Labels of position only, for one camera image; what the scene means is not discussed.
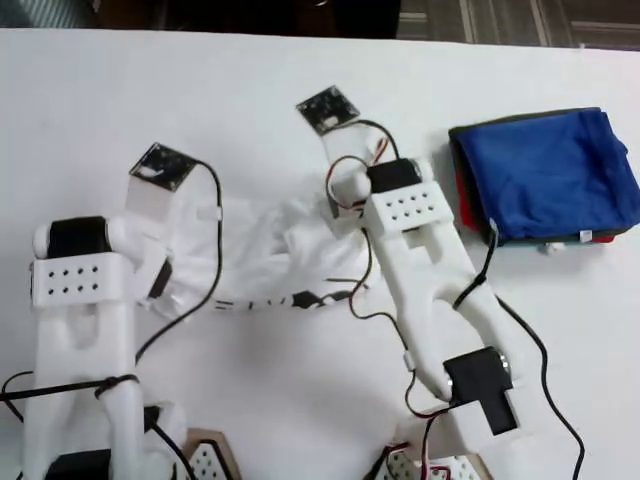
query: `red fabric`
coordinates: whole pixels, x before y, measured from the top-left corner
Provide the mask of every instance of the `red fabric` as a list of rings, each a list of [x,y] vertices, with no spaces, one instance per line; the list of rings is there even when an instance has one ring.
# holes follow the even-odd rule
[[[456,172],[456,189],[458,190],[458,197],[460,197],[460,218],[462,219],[462,224],[474,232],[477,232],[478,226],[471,214],[471,204],[469,203],[467,192],[464,189],[462,176],[458,172]]]

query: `cable tie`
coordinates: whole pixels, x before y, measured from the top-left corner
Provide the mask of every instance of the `cable tie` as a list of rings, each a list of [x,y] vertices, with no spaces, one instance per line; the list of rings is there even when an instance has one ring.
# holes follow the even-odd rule
[[[132,373],[121,375],[120,377],[108,377],[104,379],[102,386],[96,389],[94,395],[96,396],[96,398],[100,398],[100,396],[106,391],[111,390],[112,388],[115,388],[118,385],[120,385],[122,382],[126,382],[129,380],[134,381],[136,383],[140,383],[140,380],[138,380],[138,377],[136,377]]]

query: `red wire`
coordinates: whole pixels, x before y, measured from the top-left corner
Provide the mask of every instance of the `red wire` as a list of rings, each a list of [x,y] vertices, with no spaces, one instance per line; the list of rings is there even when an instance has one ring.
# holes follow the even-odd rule
[[[384,137],[378,140],[378,144],[376,145],[376,151],[373,154],[373,160],[371,162],[371,165],[375,165],[376,163],[378,163],[378,161],[382,158],[382,154],[385,152],[388,145],[389,145],[389,139],[387,137]]]
[[[344,160],[349,160],[349,159],[357,160],[362,165],[364,165],[365,169],[368,168],[367,162],[365,162],[360,157],[356,157],[355,155],[343,155],[342,157],[340,157],[339,159],[337,159],[335,162],[333,162],[331,164],[331,166],[329,167],[329,171],[327,172],[327,176],[325,177],[325,180],[324,180],[324,188],[325,188],[325,191],[327,193],[327,197],[332,199],[334,202],[336,202],[336,205],[338,205],[341,208],[344,208],[345,210],[353,209],[354,205],[346,206],[346,205],[342,205],[340,202],[338,202],[338,200],[336,200],[335,196],[333,195],[333,191],[331,190],[331,184],[330,183],[331,183],[331,176],[333,175],[333,172],[336,169],[336,167],[338,166],[338,164],[340,162],[343,162]]]
[[[444,480],[451,480],[451,470],[449,467],[431,467],[432,472],[444,472]]]

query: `wire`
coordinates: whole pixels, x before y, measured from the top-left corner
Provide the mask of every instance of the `wire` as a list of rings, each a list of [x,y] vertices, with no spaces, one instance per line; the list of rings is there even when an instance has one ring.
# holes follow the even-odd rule
[[[175,442],[171,439],[171,437],[169,435],[167,435],[165,433],[165,431],[162,430],[162,428],[160,428],[160,426],[156,422],[151,421],[149,423],[150,423],[151,430],[156,432],[158,434],[158,436],[162,440],[164,440],[164,442],[169,446],[169,448],[171,450],[173,450],[173,453],[176,454],[176,456],[180,460],[180,463],[182,463],[184,468],[187,470],[187,474],[189,475],[189,479],[190,480],[198,480],[198,477],[196,477],[196,474],[193,471],[193,467],[189,464],[189,460],[187,460],[187,457],[184,456],[184,453],[182,453],[182,450],[180,450],[180,448],[175,444]]]
[[[365,120],[363,118],[362,119],[358,119],[358,120],[353,120],[353,121],[351,121],[349,123],[345,123],[343,125],[338,125],[336,127],[333,127],[330,130],[328,130],[327,133],[332,132],[334,130],[341,130],[343,128],[349,128],[349,127],[352,127],[353,125],[358,125],[358,124],[359,125],[367,125],[368,127],[377,128],[382,133],[384,133],[387,136],[387,138],[389,139],[389,142],[391,143],[391,148],[393,148],[393,154],[396,156],[396,160],[400,159],[400,152],[398,151],[398,145],[396,144],[396,141],[393,138],[393,135],[391,135],[389,130],[387,130],[385,127],[380,125],[378,122],[374,122],[373,120]]]
[[[487,251],[487,256],[484,259],[484,265],[482,266],[482,270],[480,270],[480,273],[476,275],[476,277],[469,284],[469,286],[465,288],[462,291],[462,293],[458,295],[458,298],[456,298],[456,300],[453,302],[453,304],[451,305],[451,308],[453,308],[454,310],[458,310],[458,308],[460,308],[460,305],[462,305],[462,302],[464,302],[464,300],[471,294],[471,292],[473,292],[476,288],[478,288],[480,285],[482,285],[484,282],[487,281],[487,272],[489,271],[489,265],[491,264],[491,260],[493,259],[493,254],[495,253],[496,248],[498,247],[498,239],[499,239],[497,227],[494,227],[493,224],[491,226],[490,235],[491,235],[491,240],[490,240],[491,243],[489,244],[489,250]]]
[[[211,284],[211,288],[209,288],[209,291],[205,294],[204,298],[200,302],[198,302],[196,305],[194,305],[189,310],[184,312],[182,315],[179,315],[175,320],[172,320],[170,323],[162,327],[155,334],[153,334],[151,338],[149,338],[142,345],[142,347],[140,347],[140,349],[136,353],[136,364],[138,364],[138,362],[140,361],[142,356],[145,354],[145,352],[149,349],[149,347],[151,347],[151,345],[153,345],[160,337],[162,337],[165,333],[167,333],[169,330],[174,328],[176,325],[183,322],[187,317],[196,313],[211,299],[211,297],[213,296],[213,293],[216,291],[216,288],[218,287],[218,283],[220,283],[220,278],[222,277],[222,185],[220,183],[220,179],[218,178],[218,174],[209,164],[202,162],[200,160],[195,160],[195,162],[198,165],[202,165],[204,168],[206,168],[209,171],[209,173],[213,177],[213,181],[216,184],[216,200],[218,203],[218,209],[220,210],[220,215],[218,217],[218,232],[217,232],[218,233],[217,235],[218,236],[217,238],[218,265],[216,267],[215,278],[213,280],[213,283]]]
[[[327,171],[327,176],[324,179],[324,189],[325,189],[325,192],[327,194],[327,197],[329,197],[331,200],[333,200],[336,203],[336,205],[338,205],[341,208],[344,208],[345,210],[352,210],[352,209],[354,209],[355,205],[347,206],[347,205],[341,204],[340,202],[338,202],[338,200],[336,200],[336,197],[333,195],[333,190],[331,189],[331,177],[333,176],[333,172],[334,172],[335,168],[341,162],[343,162],[345,160],[357,160],[362,165],[364,165],[365,169],[367,169],[369,167],[367,165],[367,162],[365,162],[360,157],[356,157],[355,155],[343,155],[342,157],[338,158],[335,162],[333,162],[331,164],[331,166],[329,167],[329,170]]]
[[[133,380],[138,381],[137,377],[132,374],[122,375],[120,377],[109,377],[104,380],[90,380],[88,382],[68,383],[65,385],[54,385],[51,387],[33,388],[30,390],[20,390],[17,392],[5,392],[0,394],[0,401],[6,402],[7,400],[22,400],[25,398],[43,397],[45,395],[53,395],[56,393],[74,392],[77,390],[86,390],[89,388],[96,388],[97,394],[115,387],[119,383],[124,381]]]
[[[0,401],[3,401],[5,404],[7,404],[7,407],[9,407],[11,412],[13,412],[13,414],[21,422],[24,422],[24,417],[18,411],[18,409],[15,408],[15,406],[11,403],[11,400],[18,400],[18,399],[24,399],[24,398],[33,398],[33,397],[41,397],[41,396],[44,396],[44,395],[51,395],[51,394],[54,394],[54,393],[71,392],[71,391],[84,390],[84,389],[95,388],[95,387],[97,387],[97,390],[95,392],[95,396],[96,396],[96,398],[99,398],[100,395],[105,393],[107,390],[109,390],[111,388],[114,388],[115,386],[119,385],[122,382],[125,382],[125,381],[128,381],[128,380],[132,380],[132,381],[136,381],[136,382],[138,381],[138,379],[137,379],[137,377],[135,375],[127,374],[127,375],[122,375],[120,377],[108,377],[108,378],[106,378],[104,380],[96,380],[96,381],[89,381],[89,382],[79,382],[79,383],[70,383],[70,384],[67,384],[67,385],[56,385],[56,386],[53,386],[53,387],[34,388],[34,389],[31,389],[31,390],[21,390],[21,391],[18,391],[18,392],[8,392],[7,393],[5,391],[6,387],[9,385],[9,383],[12,380],[14,380],[15,378],[18,378],[20,376],[30,375],[30,374],[33,374],[33,371],[24,371],[24,372],[16,373],[15,375],[12,375],[11,377],[9,377],[4,382],[4,385],[2,386],[2,394],[0,395]],[[193,471],[193,468],[189,464],[189,461],[186,459],[186,457],[184,456],[182,451],[180,451],[180,449],[174,443],[174,441],[171,439],[171,437],[169,437],[164,432],[164,430],[162,430],[156,424],[156,422],[149,421],[149,423],[151,424],[150,428],[154,432],[156,432],[158,434],[158,436],[160,438],[162,438],[162,440],[164,440],[164,442],[169,446],[169,448],[171,448],[171,450],[173,450],[175,452],[177,457],[180,459],[180,461],[182,462],[182,464],[186,468],[187,473],[189,474],[189,478],[191,480],[197,480],[195,472]],[[22,478],[22,475],[23,475],[22,472],[20,472],[20,474],[18,475],[16,480],[20,480]]]
[[[445,413],[449,410],[449,407],[445,407],[442,410],[437,410],[435,412],[432,413],[420,413],[417,410],[415,410],[412,406],[411,406],[411,402],[409,402],[409,394],[411,393],[411,390],[413,390],[413,387],[416,383],[416,371],[415,369],[411,370],[411,381],[409,382],[409,386],[407,387],[407,389],[404,392],[404,403],[407,406],[407,408],[409,409],[409,411],[418,418],[422,418],[424,419],[431,419],[434,417],[437,417],[438,415]]]
[[[384,155],[385,150],[389,146],[389,139],[387,137],[381,138],[378,140],[378,144],[376,145],[376,151],[373,154],[373,159],[371,160],[371,165],[375,165],[380,161],[382,155]]]
[[[458,296],[456,301],[453,303],[452,307],[454,310],[457,310],[460,307],[464,299],[467,298],[467,296],[469,296],[469,294],[473,292],[475,288],[482,285],[487,280],[487,271],[489,270],[489,265],[491,264],[491,259],[493,258],[495,249],[498,246],[498,238],[499,238],[497,227],[492,221],[490,221],[489,223],[491,224],[491,243],[489,245],[489,250],[487,251],[487,257],[485,258],[484,266],[482,267],[482,270],[480,271],[480,273],[473,280],[473,282],[471,282],[471,284],[464,289],[464,291]],[[578,480],[578,477],[580,476],[580,469],[582,468],[582,462],[584,461],[586,449],[584,446],[584,442],[582,441],[582,438],[580,437],[578,432],[567,421],[564,415],[562,415],[562,413],[556,406],[555,402],[553,401],[553,398],[551,397],[551,392],[549,391],[549,384],[547,382],[547,370],[549,367],[549,352],[547,351],[547,347],[545,346],[542,339],[535,332],[535,330],[533,330],[533,328],[531,328],[531,326],[515,310],[513,310],[504,300],[502,300],[497,295],[496,295],[496,299],[498,300],[498,303],[500,304],[502,309],[505,312],[507,312],[511,316],[511,318],[513,318],[524,329],[525,332],[527,332],[529,337],[531,337],[531,339],[533,340],[533,343],[535,343],[538,349],[540,350],[540,354],[542,356],[542,364],[540,367],[540,382],[542,384],[542,390],[544,392],[544,396],[547,399],[547,403],[549,404],[549,407],[551,407],[551,410],[553,411],[555,416],[558,417],[558,420],[562,422],[562,424],[569,431],[571,436],[573,436],[573,438],[578,443],[578,447],[580,451],[578,454],[578,459],[576,460],[576,464],[573,470],[573,477],[572,477],[573,480]]]
[[[424,429],[424,437],[422,437],[422,453],[421,453],[422,465],[420,467],[420,480],[427,480],[427,478],[429,478],[429,471],[431,470],[429,468],[429,459],[427,458],[427,438],[429,437],[429,431],[433,426],[433,422],[436,421],[436,418],[438,418],[440,415],[448,411],[449,411],[448,408],[445,408],[444,410],[440,410],[439,412],[434,413],[431,416],[431,418],[429,418],[429,420],[427,421],[427,426]]]
[[[584,461],[584,455],[585,455],[584,442],[582,441],[582,438],[580,437],[580,435],[578,435],[578,432],[576,432],[576,430],[567,421],[564,415],[562,415],[562,413],[556,406],[555,402],[553,401],[553,398],[551,397],[551,393],[549,392],[549,385],[547,383],[549,353],[547,352],[547,348],[544,342],[542,341],[542,339],[533,330],[533,328],[531,328],[531,326],[520,315],[518,315],[518,313],[513,308],[511,308],[504,300],[502,300],[497,295],[496,295],[496,298],[498,299],[498,303],[504,309],[504,311],[507,312],[511,316],[511,318],[513,318],[524,329],[525,332],[527,332],[527,334],[531,337],[533,342],[536,344],[536,346],[540,350],[540,353],[542,355],[542,365],[540,368],[540,381],[542,383],[542,391],[544,392],[544,396],[546,397],[547,402],[551,407],[551,410],[553,410],[553,413],[556,415],[556,417],[558,417],[558,420],[562,422],[562,424],[566,427],[569,433],[571,433],[573,438],[578,443],[578,447],[580,448],[580,453],[578,454],[578,459],[576,460],[576,465],[573,470],[573,477],[572,477],[573,480],[578,480],[578,477],[580,476],[580,469],[582,467],[582,462]]]
[[[431,467],[432,472],[444,472],[444,480],[451,480],[451,469],[445,466]]]
[[[353,315],[359,320],[369,320],[370,318],[374,318],[374,317],[388,318],[389,321],[391,321],[391,323],[393,324],[393,328],[395,328],[396,332],[398,333],[398,337],[402,342],[402,346],[404,347],[405,351],[407,351],[409,350],[409,347],[407,346],[407,342],[405,341],[402,333],[400,332],[398,323],[396,322],[393,315],[391,315],[389,312],[375,312],[369,315],[360,315],[359,313],[356,312],[353,306],[353,298],[355,297],[356,293],[358,293],[358,290],[360,290],[362,285],[364,285],[364,283],[367,281],[367,279],[369,278],[369,275],[371,275],[371,270],[373,269],[373,248],[371,248],[371,239],[369,238],[369,234],[367,233],[367,230],[365,228],[362,228],[361,231],[367,243],[367,251],[368,251],[367,269],[365,270],[362,278],[358,280],[358,283],[356,283],[356,286],[353,287],[353,290],[351,290],[351,294],[349,295],[349,310],[351,310],[351,315]]]
[[[24,375],[31,375],[32,373],[33,373],[33,370],[25,370],[24,372],[16,373],[15,375],[12,375],[9,378],[7,378],[4,384],[2,385],[2,395],[7,393],[7,387],[16,378],[22,377]],[[20,413],[20,411],[16,408],[16,406],[13,404],[11,400],[5,400],[4,404],[7,406],[9,410],[11,410],[11,413],[13,413],[16,416],[16,418],[20,420],[21,423],[24,423],[24,416],[22,415],[22,413]]]

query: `black wire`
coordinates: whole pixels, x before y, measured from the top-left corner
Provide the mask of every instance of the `black wire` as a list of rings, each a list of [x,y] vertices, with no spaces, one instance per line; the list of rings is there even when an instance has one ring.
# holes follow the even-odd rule
[[[426,468],[425,465],[427,463],[427,439],[429,437],[429,431],[431,430],[431,427],[433,426],[433,422],[436,421],[436,418],[438,418],[440,415],[442,415],[443,413],[447,413],[449,411],[448,408],[445,408],[443,410],[440,410],[439,412],[434,413],[431,418],[429,418],[429,420],[427,420],[427,426],[424,429],[424,437],[422,437],[422,453],[420,455],[421,459],[422,459],[422,468]],[[429,478],[429,470],[431,470],[431,468],[429,468],[427,470],[427,475],[426,478]]]
[[[482,270],[480,271],[480,273],[473,280],[473,282],[471,282],[471,284],[467,288],[465,288],[464,291],[455,300],[455,302],[452,305],[454,310],[457,310],[460,307],[464,299],[467,298],[467,296],[469,296],[469,294],[473,292],[474,289],[476,289],[478,286],[482,285],[486,281],[487,271],[489,270],[491,259],[493,258],[495,249],[498,246],[498,237],[499,235],[498,235],[497,228],[495,227],[495,225],[492,225],[491,226],[491,244],[489,245],[489,250],[487,251],[487,257],[485,258],[484,266],[482,267]],[[562,415],[562,413],[556,406],[555,402],[553,401],[553,398],[551,397],[551,392],[549,391],[549,385],[547,383],[547,370],[549,366],[549,353],[547,352],[547,348],[544,342],[542,341],[542,339],[533,330],[533,328],[531,328],[531,326],[520,315],[518,315],[518,313],[515,310],[513,310],[504,300],[502,300],[497,295],[496,295],[496,298],[498,299],[498,303],[500,304],[502,309],[505,312],[507,312],[511,316],[511,318],[513,318],[524,329],[525,332],[527,332],[527,334],[531,337],[533,342],[536,344],[536,346],[540,350],[540,353],[542,355],[542,365],[540,369],[540,382],[542,383],[542,390],[544,392],[544,396],[547,399],[547,403],[549,403],[551,410],[553,410],[553,413],[556,415],[556,417],[558,417],[558,420],[562,422],[565,428],[573,436],[573,438],[578,443],[578,447],[580,448],[580,453],[578,454],[578,459],[576,460],[576,465],[573,470],[573,477],[572,477],[573,480],[578,480],[578,477],[580,476],[580,469],[582,468],[582,462],[584,461],[585,446],[584,446],[584,442],[582,441],[582,438],[580,437],[580,435],[578,435],[578,432],[576,432],[576,430],[567,421],[564,415]]]
[[[407,351],[409,350],[409,347],[407,346],[407,342],[405,341],[402,333],[400,332],[400,327],[398,327],[398,323],[396,322],[395,318],[393,318],[393,315],[391,315],[389,312],[375,312],[369,315],[360,315],[359,313],[356,312],[353,306],[353,297],[355,297],[356,293],[358,292],[358,290],[360,290],[362,285],[365,284],[365,282],[369,278],[369,275],[371,275],[371,270],[373,269],[373,248],[371,248],[371,239],[369,238],[369,234],[367,233],[366,229],[362,228],[361,231],[367,243],[367,251],[369,256],[367,259],[367,269],[365,270],[364,275],[360,280],[358,280],[358,283],[356,283],[356,286],[353,287],[353,290],[351,290],[351,294],[349,295],[349,310],[351,310],[351,315],[353,315],[354,317],[360,320],[369,320],[370,318],[374,318],[374,317],[388,318],[393,324],[393,328],[395,328],[396,332],[398,333],[398,337],[402,342],[402,346],[404,347],[405,351]]]
[[[43,397],[45,395],[53,395],[56,393],[74,392],[77,390],[86,390],[88,388],[113,388],[121,382],[127,380],[137,381],[135,375],[122,375],[120,377],[109,377],[104,380],[90,380],[88,382],[68,383],[66,385],[54,385],[52,387],[33,388],[30,390],[20,390],[17,392],[5,392],[0,394],[0,402],[7,400],[22,400],[25,398]]]
[[[209,164],[204,163],[200,160],[196,160],[196,163],[198,165],[202,165],[209,171],[209,173],[213,177],[213,181],[216,184],[216,199],[218,203],[218,208],[220,210],[220,216],[218,218],[218,232],[217,232],[217,236],[218,236],[217,238],[218,262],[217,263],[218,265],[216,267],[216,276],[215,276],[215,279],[213,280],[211,288],[209,288],[209,291],[206,293],[204,298],[200,300],[200,302],[198,302],[195,306],[191,307],[189,310],[187,310],[183,314],[179,315],[178,318],[176,318],[175,320],[172,320],[170,323],[162,327],[155,334],[153,334],[151,338],[149,338],[149,340],[147,340],[142,345],[142,347],[140,347],[140,349],[136,353],[136,364],[140,361],[140,359],[145,354],[145,352],[149,349],[149,347],[151,347],[151,345],[153,345],[160,337],[162,337],[165,333],[167,333],[169,330],[174,328],[179,323],[183,322],[187,317],[189,317],[190,315],[193,315],[198,310],[200,310],[211,299],[211,297],[213,296],[213,293],[218,287],[218,283],[220,283],[220,277],[222,276],[222,185],[220,183],[220,179],[218,178],[218,174],[216,174],[215,170],[211,168]]]
[[[187,457],[184,456],[184,453],[182,453],[182,450],[180,450],[180,448],[175,444],[175,442],[171,439],[171,437],[167,435],[165,431],[162,430],[162,428],[160,428],[160,426],[156,422],[150,421],[149,423],[150,423],[151,430],[156,432],[158,436],[162,440],[164,440],[164,442],[169,446],[169,448],[173,450],[173,453],[176,454],[176,456],[178,457],[178,459],[180,460],[184,468],[187,470],[189,479],[198,480],[198,477],[196,477],[196,474],[193,471],[193,467],[189,464],[189,460],[187,460]]]
[[[476,288],[487,281],[487,272],[489,271],[489,265],[491,264],[493,254],[498,247],[498,233],[493,227],[491,228],[490,241],[491,243],[489,244],[489,250],[487,251],[487,256],[484,260],[482,270],[480,270],[480,272],[476,275],[469,286],[465,288],[462,293],[458,295],[458,298],[456,298],[456,300],[453,302],[451,308],[453,308],[454,310],[458,310],[458,308],[460,308],[460,305],[462,305],[462,302],[464,302],[464,300],[471,294],[471,292],[473,292]]]
[[[24,372],[16,373],[15,375],[12,375],[9,378],[7,378],[4,384],[2,385],[2,395],[7,393],[7,387],[13,380],[15,380],[18,377],[22,377],[24,375],[31,375],[32,373],[33,373],[33,370],[25,370]],[[24,423],[24,417],[22,416],[22,413],[20,413],[20,410],[16,408],[16,406],[13,404],[11,400],[5,400],[4,404],[7,406],[9,410],[11,410],[11,413],[13,413],[16,416],[16,418],[20,420],[21,423]]]
[[[373,120],[365,120],[363,118],[353,120],[349,123],[345,123],[343,125],[338,125],[337,127],[333,127],[332,129],[328,130],[327,133],[332,132],[333,130],[341,130],[343,128],[348,128],[356,124],[367,125],[368,127],[377,128],[382,133],[384,133],[389,139],[389,143],[391,144],[391,148],[393,148],[393,154],[396,156],[396,160],[400,158],[400,151],[398,150],[398,144],[396,143],[396,140],[393,138],[393,135],[391,135],[391,132],[389,132],[389,130],[387,130],[385,127],[380,125],[378,122],[374,122]]]
[[[547,402],[549,403],[549,406],[551,407],[551,410],[553,410],[553,413],[556,415],[556,417],[558,417],[558,420],[560,420],[562,422],[562,424],[569,431],[569,433],[571,433],[573,438],[578,443],[578,446],[580,447],[580,453],[578,454],[578,459],[576,460],[576,465],[575,465],[575,468],[573,470],[573,477],[572,477],[573,480],[578,480],[578,477],[580,476],[580,468],[582,467],[582,462],[584,461],[584,455],[585,455],[584,442],[582,441],[582,438],[580,437],[580,435],[578,435],[578,432],[576,432],[576,430],[567,421],[567,419],[564,417],[564,415],[562,415],[562,413],[560,412],[560,410],[556,406],[555,402],[553,401],[553,398],[551,397],[551,393],[549,392],[549,385],[547,383],[547,370],[548,370],[548,366],[549,366],[549,353],[547,352],[547,348],[546,348],[544,342],[542,341],[542,339],[533,330],[533,328],[531,328],[531,326],[520,315],[518,315],[518,313],[515,310],[513,310],[504,300],[502,300],[497,295],[496,295],[496,298],[498,299],[498,303],[504,309],[504,311],[507,312],[511,316],[511,318],[513,318],[524,329],[525,332],[527,332],[527,334],[531,337],[533,342],[536,344],[536,346],[540,350],[540,354],[542,355],[542,366],[541,366],[541,369],[540,369],[540,381],[542,383],[542,390],[544,392],[544,396],[546,397]]]
[[[41,397],[41,396],[44,396],[44,395],[51,395],[51,394],[54,394],[54,393],[71,392],[71,391],[75,391],[75,390],[83,390],[83,389],[94,388],[94,387],[97,387],[96,398],[98,398],[98,397],[100,397],[100,395],[102,395],[107,390],[109,390],[111,388],[114,388],[116,385],[118,385],[118,384],[120,384],[120,383],[122,383],[124,381],[128,381],[128,380],[137,381],[137,378],[135,377],[135,375],[127,374],[127,375],[122,375],[120,377],[109,377],[109,378],[106,378],[104,380],[96,380],[96,381],[90,381],[90,382],[79,382],[79,383],[70,383],[70,384],[67,384],[67,385],[56,385],[56,386],[53,386],[53,387],[35,388],[35,389],[31,389],[31,390],[21,390],[19,392],[9,392],[9,393],[7,393],[5,391],[7,386],[9,385],[9,383],[12,380],[14,380],[15,378],[18,378],[18,377],[20,377],[22,375],[29,375],[29,374],[32,374],[32,373],[33,373],[32,371],[24,371],[24,372],[16,373],[15,375],[9,377],[4,382],[4,385],[2,386],[2,395],[0,395],[0,401],[5,402],[7,404],[7,406],[9,407],[9,409],[13,412],[13,414],[21,422],[24,422],[24,417],[18,411],[18,409],[15,408],[15,406],[11,403],[11,400],[18,400],[18,399],[23,399],[23,398]],[[171,437],[169,437],[164,432],[164,430],[162,430],[154,421],[152,421],[150,419],[150,417],[148,417],[148,416],[146,416],[146,417],[147,417],[147,420],[149,420],[149,423],[151,424],[150,428],[154,432],[156,432],[158,434],[158,436],[160,438],[162,438],[162,440],[164,440],[164,442],[169,446],[169,448],[171,448],[171,450],[173,450],[174,453],[178,456],[178,458],[180,459],[180,461],[182,462],[184,467],[187,469],[187,472],[189,474],[189,478],[191,480],[197,480],[197,477],[196,477],[196,475],[195,475],[195,473],[193,471],[193,468],[189,464],[189,461],[186,459],[186,457],[184,456],[182,451],[174,443],[174,441],[171,439]],[[20,474],[18,475],[18,478],[16,478],[16,480],[20,480],[21,478],[22,478],[22,472],[20,472]]]

